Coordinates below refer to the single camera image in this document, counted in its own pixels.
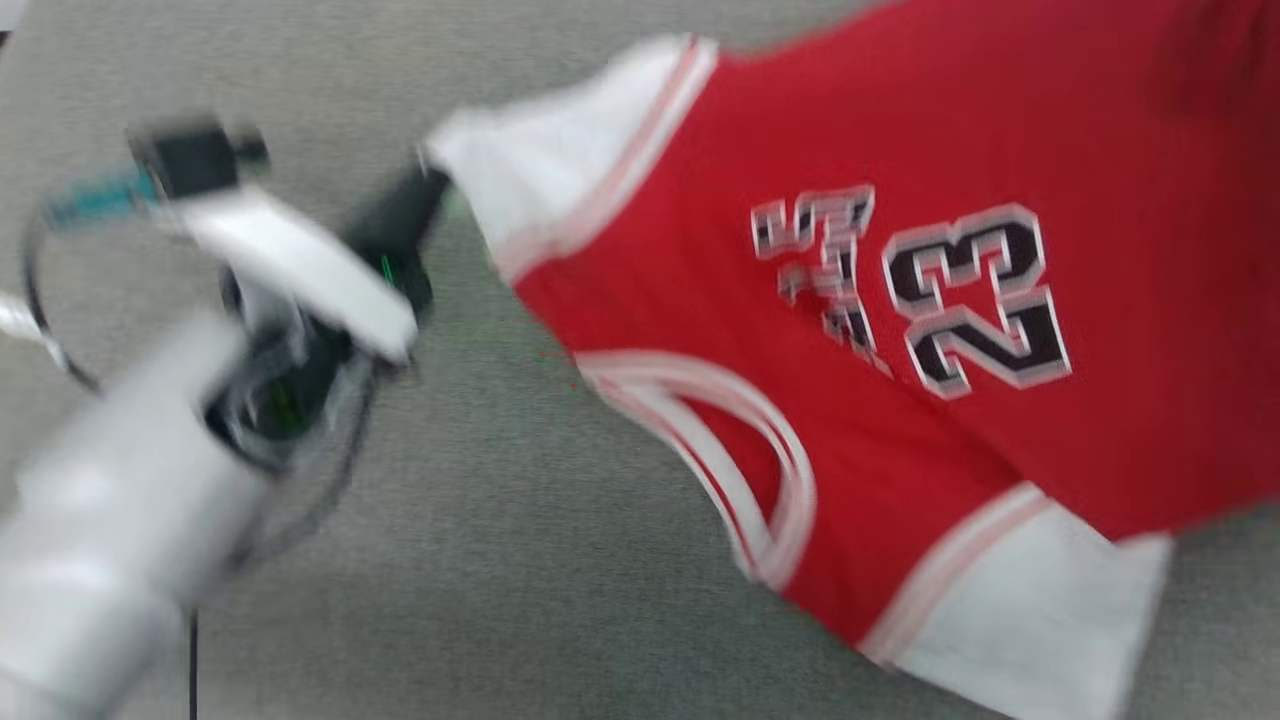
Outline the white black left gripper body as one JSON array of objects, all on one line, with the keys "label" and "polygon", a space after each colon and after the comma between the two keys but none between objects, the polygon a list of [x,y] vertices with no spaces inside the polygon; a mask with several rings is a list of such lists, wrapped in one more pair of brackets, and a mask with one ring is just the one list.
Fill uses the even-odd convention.
[{"label": "white black left gripper body", "polygon": [[250,351],[212,401],[230,445],[289,468],[379,363],[404,365],[419,320],[380,269],[261,190],[180,201],[177,225],[224,261]]}]

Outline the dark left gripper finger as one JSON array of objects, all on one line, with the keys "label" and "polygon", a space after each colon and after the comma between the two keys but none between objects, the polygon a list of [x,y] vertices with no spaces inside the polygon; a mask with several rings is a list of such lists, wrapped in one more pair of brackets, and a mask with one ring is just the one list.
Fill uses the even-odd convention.
[{"label": "dark left gripper finger", "polygon": [[408,301],[429,314],[433,287],[422,252],[442,214],[451,177],[434,167],[406,167],[346,227],[346,245]]}]

